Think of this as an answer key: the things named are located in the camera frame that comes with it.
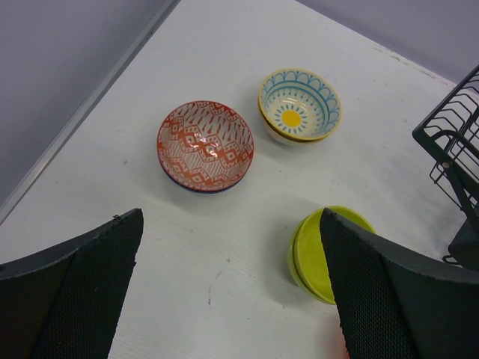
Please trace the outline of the lime green bowl front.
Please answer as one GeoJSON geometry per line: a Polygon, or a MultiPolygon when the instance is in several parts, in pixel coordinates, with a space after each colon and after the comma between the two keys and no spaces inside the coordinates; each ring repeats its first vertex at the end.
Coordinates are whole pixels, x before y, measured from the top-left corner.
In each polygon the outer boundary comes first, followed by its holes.
{"type": "Polygon", "coordinates": [[[334,300],[328,265],[320,235],[320,219],[324,208],[312,212],[295,229],[293,257],[296,269],[306,286],[324,299],[334,300]]]}

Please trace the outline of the lime green bowl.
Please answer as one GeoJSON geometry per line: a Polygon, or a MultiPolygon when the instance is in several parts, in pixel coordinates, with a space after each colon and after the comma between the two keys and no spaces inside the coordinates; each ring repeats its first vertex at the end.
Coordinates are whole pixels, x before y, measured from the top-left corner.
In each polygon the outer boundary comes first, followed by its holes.
{"type": "Polygon", "coordinates": [[[295,229],[293,257],[296,269],[306,286],[324,299],[334,300],[328,265],[320,235],[320,219],[324,208],[312,212],[295,229]]]}
{"type": "Polygon", "coordinates": [[[290,272],[290,275],[294,281],[294,283],[302,288],[304,291],[306,291],[312,298],[318,300],[318,301],[321,301],[325,304],[330,304],[330,305],[336,305],[336,303],[334,302],[334,300],[329,300],[329,299],[324,299],[322,298],[321,296],[318,296],[316,295],[314,292],[312,292],[307,286],[306,284],[302,281],[301,277],[299,276],[299,273],[296,269],[296,266],[295,266],[295,262],[294,262],[294,257],[293,257],[293,245],[296,241],[296,236],[297,236],[297,232],[294,232],[292,237],[291,237],[291,240],[290,240],[290,245],[289,245],[289,249],[287,250],[287,267],[289,269],[289,272],[290,272]]]}

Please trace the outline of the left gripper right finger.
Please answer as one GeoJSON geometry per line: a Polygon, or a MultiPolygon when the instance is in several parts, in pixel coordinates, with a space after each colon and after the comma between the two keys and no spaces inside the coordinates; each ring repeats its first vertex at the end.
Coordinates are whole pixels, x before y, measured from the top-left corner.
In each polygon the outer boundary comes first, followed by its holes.
{"type": "Polygon", "coordinates": [[[350,358],[477,358],[478,273],[372,233],[330,208],[320,237],[350,358]]]}

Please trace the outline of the yellow sun pattern bowl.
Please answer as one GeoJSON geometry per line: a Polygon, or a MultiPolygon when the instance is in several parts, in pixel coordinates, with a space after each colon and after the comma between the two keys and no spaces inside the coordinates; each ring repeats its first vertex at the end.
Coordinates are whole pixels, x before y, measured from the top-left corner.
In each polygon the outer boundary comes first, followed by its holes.
{"type": "Polygon", "coordinates": [[[323,77],[299,68],[269,74],[260,85],[258,105],[274,132],[298,142],[327,138],[343,114],[335,89],[323,77]]]}

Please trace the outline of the red diamond pattern bowl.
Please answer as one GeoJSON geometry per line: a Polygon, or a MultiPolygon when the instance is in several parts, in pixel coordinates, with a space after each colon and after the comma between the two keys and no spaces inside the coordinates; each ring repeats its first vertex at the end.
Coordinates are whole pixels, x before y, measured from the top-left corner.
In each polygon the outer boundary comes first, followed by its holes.
{"type": "Polygon", "coordinates": [[[173,109],[159,127],[161,167],[196,190],[215,191],[242,180],[254,158],[250,127],[232,108],[195,100],[173,109]]]}

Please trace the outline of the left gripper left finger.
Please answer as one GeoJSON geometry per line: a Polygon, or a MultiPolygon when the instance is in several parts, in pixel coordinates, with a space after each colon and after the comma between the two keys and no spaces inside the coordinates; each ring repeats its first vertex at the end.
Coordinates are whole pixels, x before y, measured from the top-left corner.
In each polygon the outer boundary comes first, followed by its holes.
{"type": "Polygon", "coordinates": [[[107,358],[141,242],[139,208],[1,265],[2,358],[107,358]]]}

